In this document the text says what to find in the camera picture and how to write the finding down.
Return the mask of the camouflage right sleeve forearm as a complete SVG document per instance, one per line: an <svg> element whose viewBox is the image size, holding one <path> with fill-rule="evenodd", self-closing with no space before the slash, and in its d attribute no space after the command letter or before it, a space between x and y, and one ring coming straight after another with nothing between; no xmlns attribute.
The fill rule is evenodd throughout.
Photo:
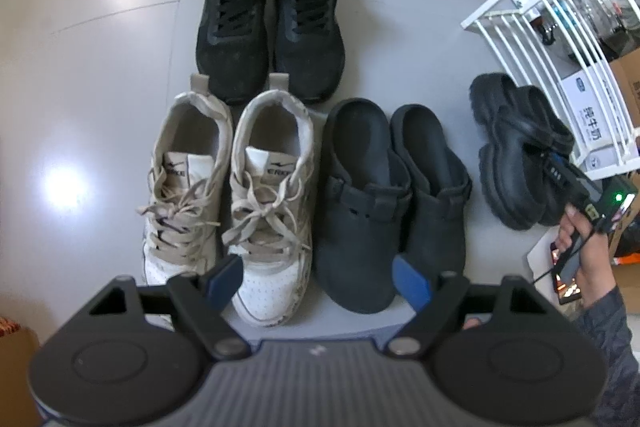
<svg viewBox="0 0 640 427"><path fill-rule="evenodd" d="M574 325L600 350L608 367L608 379L591 421L597 426L638 426L639 362L631 349L632 335L620 288L615 286L582 311Z"/></svg>

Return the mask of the person right hand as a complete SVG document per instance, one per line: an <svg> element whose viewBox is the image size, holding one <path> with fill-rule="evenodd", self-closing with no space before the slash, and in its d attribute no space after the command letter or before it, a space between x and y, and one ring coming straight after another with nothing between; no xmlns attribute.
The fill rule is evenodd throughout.
<svg viewBox="0 0 640 427"><path fill-rule="evenodd" d="M585 241L579 251L580 267L576 282L582 291L582 306L589 309L616 286L608 257L608 238L601 233L593 233L590 221L573 205L567 204L555 239L560 253L570 249L574 232L578 232Z"/></svg>

